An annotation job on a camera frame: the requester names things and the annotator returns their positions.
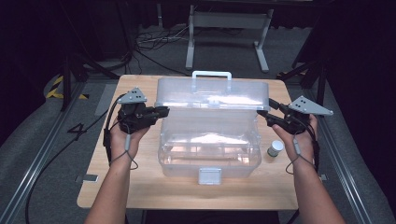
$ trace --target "hand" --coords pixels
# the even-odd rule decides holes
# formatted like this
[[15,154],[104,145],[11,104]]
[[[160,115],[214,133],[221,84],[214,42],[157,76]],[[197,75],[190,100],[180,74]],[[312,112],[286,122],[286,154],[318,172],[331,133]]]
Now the hand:
[[[118,124],[117,119],[114,120],[113,125],[114,127],[110,130],[111,160],[116,159],[119,155],[125,152],[125,140],[127,138],[127,133],[123,132],[120,129],[120,125]],[[145,129],[141,129],[131,134],[131,144],[129,146],[129,151],[128,151],[131,158],[134,158],[136,156],[139,147],[139,142],[148,130],[149,127]],[[124,159],[123,157],[127,158],[128,161],[131,161],[128,155],[122,156],[122,158],[120,159]]]
[[[309,121],[313,128],[313,131],[315,132],[315,136],[317,136],[317,127],[318,127],[317,118],[315,118],[314,115],[309,115]],[[284,129],[282,129],[280,126],[278,126],[276,124],[273,125],[272,128],[273,128],[274,132],[282,139],[283,143],[285,144],[285,149],[288,153],[289,159],[291,161],[296,160],[298,155],[294,149],[294,144],[293,144],[294,135],[287,133]],[[308,131],[296,134],[295,138],[296,138],[298,145],[300,147],[301,155],[308,161],[313,161],[313,159],[314,159],[314,149],[312,146],[313,139],[312,139],[311,135],[308,133]],[[297,160],[295,162],[295,164],[301,163],[301,161],[304,161],[304,160]]]

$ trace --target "wrist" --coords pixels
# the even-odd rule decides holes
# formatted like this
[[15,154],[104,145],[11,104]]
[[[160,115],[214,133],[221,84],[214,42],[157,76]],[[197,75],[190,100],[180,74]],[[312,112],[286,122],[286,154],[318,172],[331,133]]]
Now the wrist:
[[131,168],[131,165],[132,165],[132,161],[125,153],[122,156],[118,157],[117,159],[111,161],[110,168],[129,170]]
[[138,144],[132,141],[129,150],[125,150],[124,147],[113,147],[110,166],[117,164],[118,166],[120,165],[130,168],[137,150]]
[[114,162],[108,168],[107,174],[113,177],[124,178],[131,173],[131,164],[127,162]]
[[315,171],[315,165],[312,162],[312,160],[305,160],[301,157],[298,157],[297,160],[294,160],[293,162],[293,173],[294,174],[299,174],[299,173],[307,173],[307,172],[311,172],[311,171]]

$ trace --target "gray metal bracket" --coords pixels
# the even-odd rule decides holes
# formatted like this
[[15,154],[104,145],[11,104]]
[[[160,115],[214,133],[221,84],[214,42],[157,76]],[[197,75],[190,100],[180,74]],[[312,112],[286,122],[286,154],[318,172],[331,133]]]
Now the gray metal bracket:
[[122,96],[117,103],[124,104],[136,104],[136,103],[145,103],[148,99],[145,94],[138,88],[135,87],[131,91],[128,91],[124,96]]
[[308,100],[307,98],[300,96],[291,104],[289,108],[295,111],[299,111],[303,114],[315,114],[315,115],[327,115],[333,114],[332,110],[326,109],[325,107],[318,105],[317,103]]

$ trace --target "tabletop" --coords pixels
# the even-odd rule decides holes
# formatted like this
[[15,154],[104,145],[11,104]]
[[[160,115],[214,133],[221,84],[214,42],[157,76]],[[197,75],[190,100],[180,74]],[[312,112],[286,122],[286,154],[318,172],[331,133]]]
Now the tabletop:
[[[121,94],[138,87],[148,98],[146,105],[153,106],[157,95],[157,82],[161,76],[124,75],[120,78],[112,102]],[[283,104],[290,102],[284,82],[270,79],[249,79],[269,84],[269,97]],[[119,106],[115,108],[115,118]],[[282,117],[280,111],[273,115]],[[262,163],[247,178],[223,178],[221,185],[199,185],[196,178],[168,177],[163,174],[157,153],[160,144],[161,121],[151,126],[142,138],[135,161],[137,170],[131,171],[131,184],[127,207],[139,209],[213,209],[213,210],[295,210],[298,208],[293,176],[285,168],[290,160],[283,150],[270,157],[266,150],[274,140],[280,140],[258,116],[261,135]],[[84,182],[78,195],[80,207],[91,207],[106,176],[108,160],[102,145],[103,132],[92,155],[87,174],[98,175],[97,182]]]

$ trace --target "box latch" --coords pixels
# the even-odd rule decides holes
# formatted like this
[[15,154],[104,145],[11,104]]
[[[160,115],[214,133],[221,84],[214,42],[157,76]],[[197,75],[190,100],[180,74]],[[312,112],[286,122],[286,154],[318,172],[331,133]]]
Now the box latch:
[[220,185],[221,169],[218,167],[200,168],[198,183],[200,185]]

